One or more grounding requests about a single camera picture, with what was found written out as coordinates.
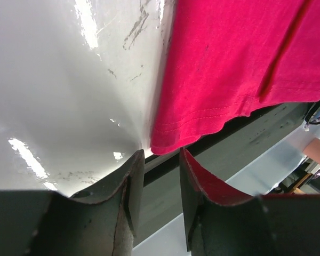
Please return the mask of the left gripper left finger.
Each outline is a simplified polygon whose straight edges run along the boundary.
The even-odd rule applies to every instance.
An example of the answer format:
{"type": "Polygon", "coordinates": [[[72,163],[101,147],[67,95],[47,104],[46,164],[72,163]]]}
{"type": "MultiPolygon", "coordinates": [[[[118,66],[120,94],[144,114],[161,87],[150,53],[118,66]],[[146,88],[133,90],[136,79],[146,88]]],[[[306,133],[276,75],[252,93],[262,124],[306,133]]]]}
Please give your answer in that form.
{"type": "Polygon", "coordinates": [[[145,154],[66,197],[0,190],[0,255],[130,255],[138,228],[145,154]]]}

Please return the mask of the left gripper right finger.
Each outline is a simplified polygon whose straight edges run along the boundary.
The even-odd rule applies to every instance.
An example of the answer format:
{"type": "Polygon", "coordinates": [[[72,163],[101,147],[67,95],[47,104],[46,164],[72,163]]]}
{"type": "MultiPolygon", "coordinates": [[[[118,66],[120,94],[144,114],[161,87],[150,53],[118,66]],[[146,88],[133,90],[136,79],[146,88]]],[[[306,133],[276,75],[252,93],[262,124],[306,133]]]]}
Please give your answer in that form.
{"type": "Polygon", "coordinates": [[[251,196],[180,151],[187,250],[192,255],[320,255],[320,194],[251,196]]]}

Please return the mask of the red t-shirt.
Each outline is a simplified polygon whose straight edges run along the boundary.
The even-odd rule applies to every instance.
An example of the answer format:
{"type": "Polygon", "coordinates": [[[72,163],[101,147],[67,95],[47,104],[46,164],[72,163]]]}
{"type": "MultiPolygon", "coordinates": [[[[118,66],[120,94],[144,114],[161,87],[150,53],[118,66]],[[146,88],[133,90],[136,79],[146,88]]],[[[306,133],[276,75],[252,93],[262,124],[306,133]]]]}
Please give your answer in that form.
{"type": "Polygon", "coordinates": [[[320,101],[320,1],[178,1],[150,148],[164,155],[229,120],[320,101]]]}

